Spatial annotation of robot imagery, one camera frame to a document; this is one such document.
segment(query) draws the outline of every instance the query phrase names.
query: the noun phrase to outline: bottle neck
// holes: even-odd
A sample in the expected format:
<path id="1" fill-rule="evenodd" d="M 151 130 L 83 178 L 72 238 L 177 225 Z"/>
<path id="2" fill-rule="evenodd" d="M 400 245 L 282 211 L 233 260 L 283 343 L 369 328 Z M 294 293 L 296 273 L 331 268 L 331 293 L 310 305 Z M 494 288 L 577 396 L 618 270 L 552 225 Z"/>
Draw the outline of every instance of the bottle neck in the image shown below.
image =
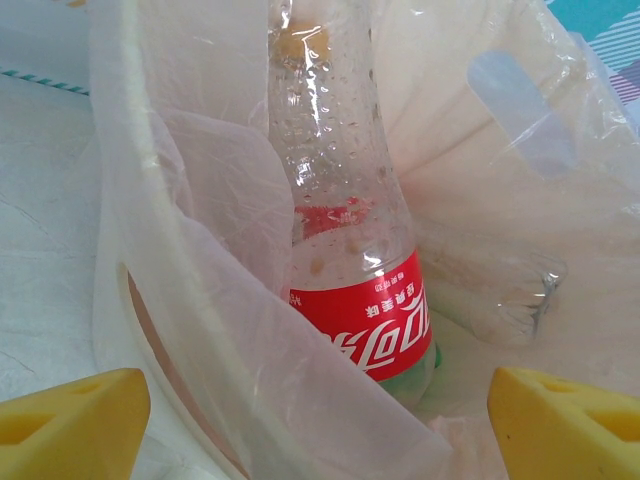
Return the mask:
<path id="1" fill-rule="evenodd" d="M 380 117 L 367 4 L 345 4 L 322 25 L 289 21 L 270 32 L 269 139 L 308 235 L 373 210 L 406 211 Z"/>

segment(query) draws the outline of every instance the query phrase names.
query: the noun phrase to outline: plastic bag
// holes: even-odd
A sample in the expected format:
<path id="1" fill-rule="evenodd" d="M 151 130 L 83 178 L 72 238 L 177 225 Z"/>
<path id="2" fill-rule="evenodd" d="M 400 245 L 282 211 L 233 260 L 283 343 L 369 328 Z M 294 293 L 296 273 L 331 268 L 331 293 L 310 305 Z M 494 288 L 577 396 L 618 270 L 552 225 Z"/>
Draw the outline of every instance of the plastic bag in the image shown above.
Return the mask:
<path id="1" fill-rule="evenodd" d="M 480 465 L 486 421 L 427 429 L 281 299 L 291 199 L 248 128 L 266 128 L 266 3 L 92 8 L 103 208 L 171 371 L 251 478 L 500 478 Z M 531 243 L 570 272 L 524 349 L 434 316 L 445 362 L 418 414 L 485 415 L 505 363 L 638 393 L 640 149 L 583 51 L 542 2 L 375 8 L 382 113 L 418 229 Z"/>

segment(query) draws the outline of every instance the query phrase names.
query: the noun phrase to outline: white plastic bag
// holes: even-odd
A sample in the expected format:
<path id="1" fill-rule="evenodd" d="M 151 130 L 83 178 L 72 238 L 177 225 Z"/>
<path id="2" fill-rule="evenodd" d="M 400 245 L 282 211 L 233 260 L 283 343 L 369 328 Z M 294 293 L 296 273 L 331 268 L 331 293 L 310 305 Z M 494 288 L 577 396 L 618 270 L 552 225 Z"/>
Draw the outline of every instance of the white plastic bag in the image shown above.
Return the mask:
<path id="1" fill-rule="evenodd" d="M 259 131 L 267 2 L 93 3 L 103 208 L 166 371 L 251 478 L 501 478 L 484 418 L 500 364 L 640 392 L 640 149 L 542 1 L 375 5 L 382 112 L 418 228 L 531 243 L 570 272 L 523 349 L 481 343 L 434 316 L 444 364 L 418 414 L 480 417 L 440 419 L 440 433 L 281 299 L 293 212 Z M 531 83 L 516 109 L 523 72 Z M 98 344 L 99 357 L 118 351 Z"/>

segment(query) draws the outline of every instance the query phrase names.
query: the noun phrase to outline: white surface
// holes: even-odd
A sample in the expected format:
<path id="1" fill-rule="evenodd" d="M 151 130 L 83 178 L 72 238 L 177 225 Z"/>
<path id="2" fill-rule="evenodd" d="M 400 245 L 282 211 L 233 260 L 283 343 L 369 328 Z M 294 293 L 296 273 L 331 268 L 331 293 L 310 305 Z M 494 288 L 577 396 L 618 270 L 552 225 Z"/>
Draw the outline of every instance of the white surface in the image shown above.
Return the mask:
<path id="1" fill-rule="evenodd" d="M 96 372 L 89 99 L 0 77 L 0 400 Z"/>

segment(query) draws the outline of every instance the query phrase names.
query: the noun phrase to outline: water droplet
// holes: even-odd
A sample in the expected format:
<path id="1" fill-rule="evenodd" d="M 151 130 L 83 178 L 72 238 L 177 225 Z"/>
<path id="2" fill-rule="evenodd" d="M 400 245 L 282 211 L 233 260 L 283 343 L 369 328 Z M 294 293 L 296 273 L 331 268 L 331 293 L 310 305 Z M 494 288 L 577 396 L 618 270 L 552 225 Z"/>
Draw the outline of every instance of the water droplet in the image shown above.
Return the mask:
<path id="1" fill-rule="evenodd" d="M 386 167 L 380 167 L 378 169 L 378 182 L 384 183 L 386 179 L 387 179 L 387 169 Z"/>

